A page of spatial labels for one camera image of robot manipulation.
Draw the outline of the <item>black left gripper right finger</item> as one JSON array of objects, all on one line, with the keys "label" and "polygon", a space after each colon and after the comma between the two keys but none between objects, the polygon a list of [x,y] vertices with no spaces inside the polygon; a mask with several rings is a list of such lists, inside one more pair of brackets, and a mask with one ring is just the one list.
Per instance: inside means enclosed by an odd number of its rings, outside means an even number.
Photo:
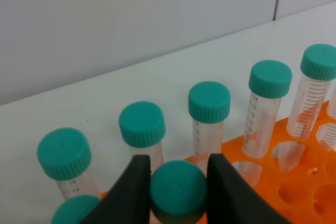
[{"label": "black left gripper right finger", "polygon": [[208,223],[289,223],[239,175],[223,154],[211,154],[207,166]]}]

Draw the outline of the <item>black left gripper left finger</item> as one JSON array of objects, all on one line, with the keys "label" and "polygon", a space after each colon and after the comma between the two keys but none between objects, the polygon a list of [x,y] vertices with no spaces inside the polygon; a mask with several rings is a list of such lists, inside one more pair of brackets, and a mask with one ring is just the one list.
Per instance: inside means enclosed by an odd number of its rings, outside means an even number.
[{"label": "black left gripper left finger", "polygon": [[150,179],[150,157],[133,156],[118,181],[81,223],[149,223]]}]

